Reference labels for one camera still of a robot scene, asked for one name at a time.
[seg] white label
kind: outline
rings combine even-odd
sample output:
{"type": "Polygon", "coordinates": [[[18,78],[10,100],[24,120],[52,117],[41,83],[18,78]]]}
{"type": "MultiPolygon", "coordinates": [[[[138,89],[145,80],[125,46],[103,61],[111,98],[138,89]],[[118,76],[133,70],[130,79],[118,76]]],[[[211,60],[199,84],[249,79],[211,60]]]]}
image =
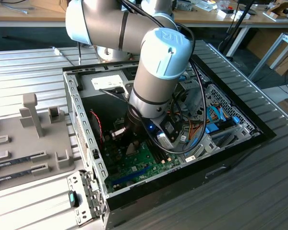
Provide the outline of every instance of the white label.
{"type": "Polygon", "coordinates": [[[4,177],[4,178],[1,178],[0,181],[5,181],[5,180],[9,180],[11,179],[12,177],[11,176],[8,176],[8,177],[4,177]]]}
{"type": "Polygon", "coordinates": [[[185,141],[186,139],[187,139],[187,137],[184,136],[184,135],[182,135],[181,138],[180,138],[181,141],[185,141]]]}
{"type": "Polygon", "coordinates": [[[3,163],[3,164],[0,164],[0,167],[5,166],[5,165],[10,165],[10,164],[11,164],[10,162],[3,163]]]}
{"type": "Polygon", "coordinates": [[[186,158],[186,162],[190,162],[193,160],[195,160],[195,156],[191,156],[191,157],[186,158]]]}
{"type": "Polygon", "coordinates": [[[119,75],[106,76],[101,78],[93,78],[92,84],[95,90],[108,89],[123,86],[123,80],[119,75]]]}

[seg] blue cable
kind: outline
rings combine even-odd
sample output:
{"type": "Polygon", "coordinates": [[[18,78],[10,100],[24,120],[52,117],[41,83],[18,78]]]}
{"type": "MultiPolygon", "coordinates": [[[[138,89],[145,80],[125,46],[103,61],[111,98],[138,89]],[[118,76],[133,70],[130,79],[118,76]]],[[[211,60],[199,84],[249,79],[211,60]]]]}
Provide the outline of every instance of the blue cable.
{"type": "Polygon", "coordinates": [[[222,107],[220,108],[220,116],[221,116],[221,119],[223,121],[226,121],[226,118],[224,117],[224,113],[223,113],[223,108],[222,107]]]}
{"type": "Polygon", "coordinates": [[[209,106],[209,107],[207,107],[207,117],[208,117],[210,122],[212,122],[212,118],[210,116],[210,111],[209,111],[210,109],[212,109],[216,113],[218,119],[221,119],[220,112],[217,110],[217,108],[215,108],[214,106],[209,106]]]}

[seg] wooden desk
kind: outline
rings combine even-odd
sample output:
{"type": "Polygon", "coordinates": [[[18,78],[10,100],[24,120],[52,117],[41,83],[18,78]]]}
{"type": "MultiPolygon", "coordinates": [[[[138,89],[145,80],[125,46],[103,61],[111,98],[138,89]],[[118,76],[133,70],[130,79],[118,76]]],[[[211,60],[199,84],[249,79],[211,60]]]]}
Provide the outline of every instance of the wooden desk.
{"type": "MultiPolygon", "coordinates": [[[[235,9],[237,4],[231,0],[231,6],[235,9]]],[[[28,7],[29,2],[15,4],[17,7],[28,7]]],[[[288,23],[275,23],[271,19],[264,16],[264,10],[256,9],[257,15],[251,16],[250,19],[244,20],[240,25],[241,31],[236,37],[227,56],[232,56],[242,42],[250,28],[288,28],[288,23]]],[[[217,16],[217,12],[210,12],[199,9],[194,6],[194,11],[174,11],[175,21],[182,23],[188,27],[229,27],[232,20],[222,19],[217,16]]],[[[0,27],[64,27],[65,14],[55,11],[46,10],[35,7],[35,10],[29,10],[28,14],[23,14],[5,8],[0,5],[0,27]]]]}
{"type": "MultiPolygon", "coordinates": [[[[14,4],[13,7],[31,7],[29,2],[14,4]]],[[[26,10],[28,14],[8,9],[0,4],[0,27],[65,27],[65,14],[40,7],[26,10]]]]}

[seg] red wire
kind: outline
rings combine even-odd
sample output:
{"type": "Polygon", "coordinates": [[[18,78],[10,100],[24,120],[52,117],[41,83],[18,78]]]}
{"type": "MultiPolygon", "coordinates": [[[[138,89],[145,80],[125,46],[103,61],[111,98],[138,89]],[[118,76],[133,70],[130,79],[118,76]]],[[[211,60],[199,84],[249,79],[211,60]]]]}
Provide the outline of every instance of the red wire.
{"type": "Polygon", "coordinates": [[[101,122],[100,122],[98,116],[97,116],[94,112],[92,112],[92,111],[90,111],[90,112],[91,112],[91,114],[93,114],[93,115],[96,117],[96,120],[97,120],[97,122],[98,122],[98,124],[99,124],[99,131],[100,131],[100,144],[102,144],[101,122]]]}

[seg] aluminum profile table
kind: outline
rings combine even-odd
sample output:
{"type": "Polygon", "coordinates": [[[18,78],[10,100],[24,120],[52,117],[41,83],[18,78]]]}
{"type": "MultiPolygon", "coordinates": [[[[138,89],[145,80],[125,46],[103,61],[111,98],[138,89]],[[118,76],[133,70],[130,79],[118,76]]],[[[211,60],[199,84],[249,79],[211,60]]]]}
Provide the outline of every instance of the aluminum profile table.
{"type": "MultiPolygon", "coordinates": [[[[76,65],[77,49],[62,51],[76,65]]],[[[198,41],[195,53],[277,136],[233,170],[116,229],[288,229],[288,116],[212,46],[198,41]]],[[[83,64],[97,63],[92,49],[83,50],[83,59],[83,64]]],[[[39,111],[49,105],[65,108],[61,68],[68,65],[51,49],[0,52],[0,117],[17,115],[23,92],[37,94],[39,111]]],[[[73,152],[81,169],[76,143],[73,152]]],[[[65,179],[70,173],[0,191],[0,229],[77,229],[65,179]]],[[[101,230],[102,223],[81,229],[101,230]]]]}
{"type": "MultiPolygon", "coordinates": [[[[288,34],[282,33],[278,39],[273,43],[271,48],[268,50],[268,52],[263,56],[261,61],[258,63],[258,65],[254,68],[252,73],[249,75],[249,79],[252,80],[258,71],[264,66],[264,64],[267,62],[267,60],[270,58],[270,56],[276,51],[276,49],[283,43],[286,42],[288,44],[288,34]]],[[[284,58],[286,58],[286,55],[288,55],[288,45],[286,48],[281,52],[281,54],[275,59],[275,61],[270,66],[271,69],[275,69],[278,67],[278,65],[281,63],[284,58]]]]}

